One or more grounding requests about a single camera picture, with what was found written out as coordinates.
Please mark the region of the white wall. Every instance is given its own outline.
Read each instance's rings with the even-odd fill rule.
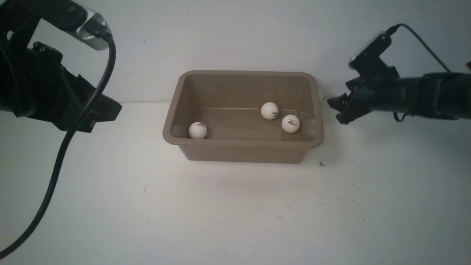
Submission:
[[[375,33],[409,23],[454,71],[471,59],[469,0],[82,0],[102,13],[118,46],[105,94],[121,102],[169,101],[196,69],[303,71],[327,96],[356,72],[349,58]],[[64,53],[64,66],[96,85],[107,52],[42,22],[34,36]],[[402,76],[442,71],[404,29],[383,58]]]

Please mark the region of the plastic bin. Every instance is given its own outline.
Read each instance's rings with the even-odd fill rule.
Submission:
[[[260,109],[274,102],[274,120]],[[281,120],[296,115],[300,129],[287,133]],[[193,122],[208,128],[206,139],[191,139]],[[306,73],[190,71],[177,84],[163,128],[164,139],[189,160],[299,163],[324,140],[317,83]]]

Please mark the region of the ping pong ball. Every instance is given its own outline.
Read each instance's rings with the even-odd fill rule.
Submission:
[[[206,128],[206,125],[204,125],[204,123],[195,122],[190,125],[188,133],[193,139],[204,139],[206,137],[206,134],[208,133],[208,129]]]
[[[262,106],[262,116],[267,120],[273,120],[278,117],[278,106],[273,102],[267,102]]]
[[[300,124],[301,122],[295,115],[287,115],[283,118],[283,121],[281,121],[281,127],[287,133],[297,132]]]

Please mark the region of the white table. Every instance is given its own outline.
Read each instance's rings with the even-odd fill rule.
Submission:
[[[467,264],[469,121],[324,106],[301,164],[188,161],[169,104],[124,104],[77,134],[41,224],[2,264]],[[0,112],[0,248],[27,227],[64,135]]]

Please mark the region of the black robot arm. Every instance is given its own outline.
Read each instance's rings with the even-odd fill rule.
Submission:
[[[470,74],[447,72],[400,78],[394,67],[387,66],[380,59],[379,56],[391,45],[391,35],[401,25],[404,24],[377,34],[350,60],[350,68],[355,69],[360,77],[346,83],[349,95],[343,94],[327,100],[330,107],[339,111],[336,115],[339,122],[348,124],[375,110],[393,112],[398,122],[402,122],[405,116],[470,119]],[[428,46],[423,44],[449,71]],[[398,113],[403,113],[402,118],[398,117]]]
[[[67,131],[96,89],[61,65],[58,50],[40,42],[27,48],[40,19],[96,50],[108,44],[89,34],[87,23],[98,21],[111,31],[99,13],[70,0],[9,0],[0,6],[0,110]],[[121,108],[100,95],[78,131],[89,133],[97,122],[115,120]]]

